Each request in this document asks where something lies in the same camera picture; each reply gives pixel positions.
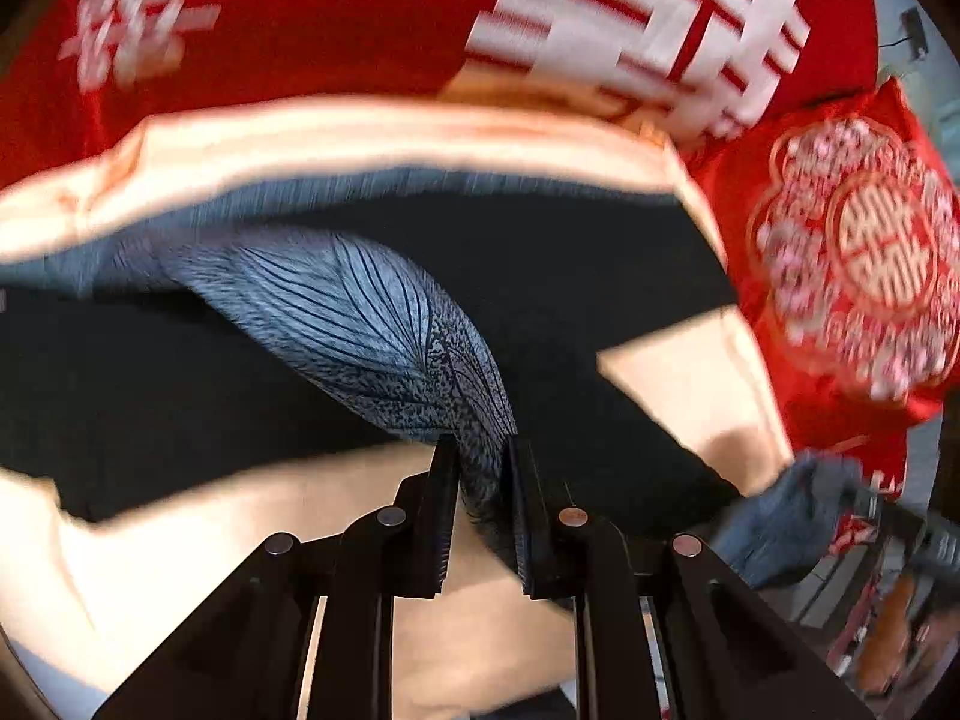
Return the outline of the person's right hand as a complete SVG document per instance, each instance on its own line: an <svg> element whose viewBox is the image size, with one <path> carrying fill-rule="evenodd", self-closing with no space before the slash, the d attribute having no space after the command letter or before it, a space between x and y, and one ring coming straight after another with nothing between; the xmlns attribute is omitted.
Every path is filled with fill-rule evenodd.
<svg viewBox="0 0 960 720"><path fill-rule="evenodd" d="M770 488L732 504L709 546L750 589L799 582L828 554L862 488L857 461L802 454Z"/></svg>

